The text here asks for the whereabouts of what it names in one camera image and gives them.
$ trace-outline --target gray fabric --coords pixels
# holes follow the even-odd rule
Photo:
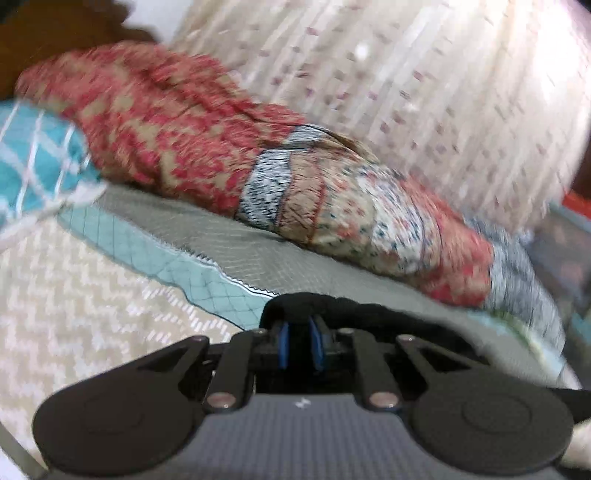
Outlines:
[[[536,278],[523,246],[503,227],[474,217],[466,224],[491,242],[494,260],[491,293],[484,308],[503,310],[519,318],[555,348],[564,348],[564,327],[554,300]]]
[[[535,358],[515,338],[499,336],[462,309],[432,301],[399,282],[323,257],[259,229],[188,203],[110,186],[99,206],[176,248],[215,260],[224,272],[276,293],[310,291],[378,303],[456,329],[505,371],[550,383]]]

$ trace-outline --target beige patterned mat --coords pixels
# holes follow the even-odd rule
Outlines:
[[[37,460],[31,420],[56,390],[196,333],[239,328],[45,220],[0,253],[0,423]]]

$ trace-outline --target metal screw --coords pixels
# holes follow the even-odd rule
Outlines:
[[[378,408],[394,408],[400,399],[392,392],[376,392],[369,396],[369,402]]]
[[[213,408],[230,408],[236,403],[236,397],[228,392],[212,393],[207,397],[207,403]]]

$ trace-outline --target pillow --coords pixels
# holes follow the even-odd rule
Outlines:
[[[0,244],[74,192],[92,201],[103,189],[73,123],[24,100],[0,102]]]

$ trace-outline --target brown wooden surface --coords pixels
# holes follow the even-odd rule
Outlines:
[[[0,25],[0,100],[10,98],[19,74],[53,55],[121,40],[153,41],[121,26],[124,5],[108,0],[29,0]]]
[[[572,191],[586,199],[591,199],[591,143],[587,145],[587,151],[574,178]]]

